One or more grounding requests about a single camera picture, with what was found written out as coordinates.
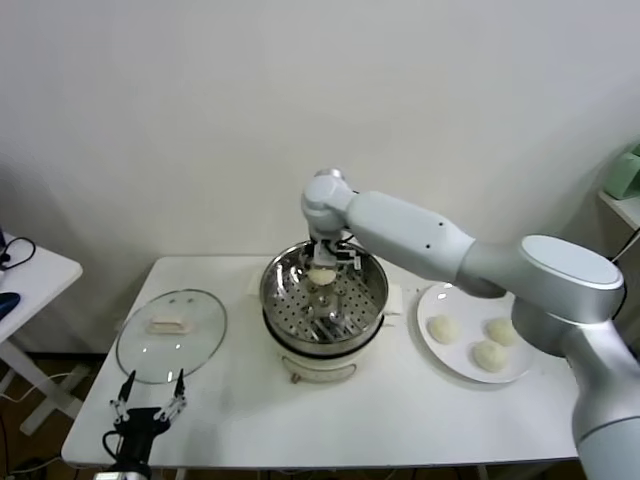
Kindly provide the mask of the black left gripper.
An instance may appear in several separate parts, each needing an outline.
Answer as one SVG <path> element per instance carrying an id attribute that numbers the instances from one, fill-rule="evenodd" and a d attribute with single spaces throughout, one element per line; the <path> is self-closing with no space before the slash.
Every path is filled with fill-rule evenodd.
<path id="1" fill-rule="evenodd" d="M 121 385 L 118 395 L 109 402 L 115 415 L 115 431 L 121 444 L 117 459 L 136 464 L 146 464 L 150 458 L 155 439 L 164 434 L 173 420 L 186 407 L 184 370 L 181 369 L 176 380 L 173 396 L 162 408 L 135 408 L 127 411 L 136 371 L 133 370 Z"/>

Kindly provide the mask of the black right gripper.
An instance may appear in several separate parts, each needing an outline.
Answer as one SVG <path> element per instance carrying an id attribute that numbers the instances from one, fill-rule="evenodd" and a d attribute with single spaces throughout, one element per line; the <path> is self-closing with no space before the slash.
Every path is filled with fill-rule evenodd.
<path id="1" fill-rule="evenodd" d="M 301 270 L 308 272 L 315 268 L 336 268 L 360 271 L 362 269 L 361 256 L 348 254 L 346 250 L 338 250 L 337 243 L 329 240 L 311 240 L 310 250 L 301 253 Z"/>

